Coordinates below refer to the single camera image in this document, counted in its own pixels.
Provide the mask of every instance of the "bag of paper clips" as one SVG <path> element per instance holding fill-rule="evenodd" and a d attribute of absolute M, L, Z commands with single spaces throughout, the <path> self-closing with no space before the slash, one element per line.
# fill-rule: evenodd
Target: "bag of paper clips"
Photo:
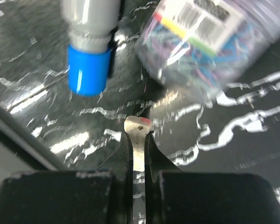
<path fill-rule="evenodd" d="M 280 38 L 280 0 L 161 0 L 135 50 L 149 74 L 212 100 Z"/>

